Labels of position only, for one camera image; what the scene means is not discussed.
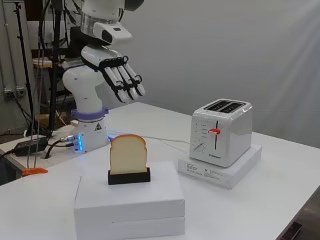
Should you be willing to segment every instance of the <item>toaster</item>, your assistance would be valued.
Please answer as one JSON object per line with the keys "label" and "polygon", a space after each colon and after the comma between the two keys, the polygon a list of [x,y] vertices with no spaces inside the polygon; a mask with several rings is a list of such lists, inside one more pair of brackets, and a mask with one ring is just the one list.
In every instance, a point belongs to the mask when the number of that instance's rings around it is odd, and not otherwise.
{"label": "toaster", "polygon": [[252,105],[218,99],[192,115],[191,158],[231,166],[251,147]]}

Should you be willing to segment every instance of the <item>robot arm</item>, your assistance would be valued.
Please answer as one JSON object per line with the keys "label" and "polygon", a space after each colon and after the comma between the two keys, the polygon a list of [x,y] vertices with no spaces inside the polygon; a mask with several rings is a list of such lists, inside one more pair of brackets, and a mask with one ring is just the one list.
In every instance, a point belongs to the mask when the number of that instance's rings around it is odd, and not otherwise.
{"label": "robot arm", "polygon": [[81,32],[75,37],[80,39],[73,56],[77,59],[63,64],[66,70],[63,83],[77,105],[74,113],[79,124],[73,130],[77,136],[75,151],[92,151],[107,144],[105,109],[96,93],[96,87],[104,80],[120,102],[145,95],[142,78],[128,64],[129,58],[108,47],[132,38],[119,22],[119,12],[134,11],[142,3],[143,0],[84,0]]}

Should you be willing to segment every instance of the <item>toaster lever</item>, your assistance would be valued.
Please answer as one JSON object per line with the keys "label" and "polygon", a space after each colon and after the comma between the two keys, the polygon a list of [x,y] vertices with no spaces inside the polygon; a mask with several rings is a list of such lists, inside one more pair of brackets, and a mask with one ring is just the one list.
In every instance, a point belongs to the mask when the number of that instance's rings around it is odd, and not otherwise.
{"label": "toaster lever", "polygon": [[220,130],[217,129],[217,128],[211,128],[208,133],[212,133],[212,134],[215,134],[215,135],[219,135],[220,134]]}

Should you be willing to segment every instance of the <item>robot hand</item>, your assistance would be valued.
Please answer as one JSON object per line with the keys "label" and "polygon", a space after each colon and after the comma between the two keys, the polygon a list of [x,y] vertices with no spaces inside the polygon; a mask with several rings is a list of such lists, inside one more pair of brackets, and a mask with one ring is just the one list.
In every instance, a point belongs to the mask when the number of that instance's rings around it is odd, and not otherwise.
{"label": "robot hand", "polygon": [[83,48],[81,55],[87,66],[102,73],[120,102],[126,103],[129,98],[136,100],[139,95],[145,95],[142,78],[132,70],[127,56],[106,47],[90,45]]}

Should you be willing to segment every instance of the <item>white box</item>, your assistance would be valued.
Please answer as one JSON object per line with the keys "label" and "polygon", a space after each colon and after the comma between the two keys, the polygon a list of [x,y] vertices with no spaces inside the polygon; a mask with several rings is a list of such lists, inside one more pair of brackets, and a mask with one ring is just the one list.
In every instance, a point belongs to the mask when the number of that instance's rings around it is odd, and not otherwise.
{"label": "white box", "polygon": [[192,158],[179,159],[178,171],[232,189],[261,159],[262,147],[251,145],[229,168],[219,167]]}
{"label": "white box", "polygon": [[109,186],[107,171],[82,177],[74,209],[78,240],[184,234],[185,200],[174,165],[154,163],[150,170],[149,183]]}

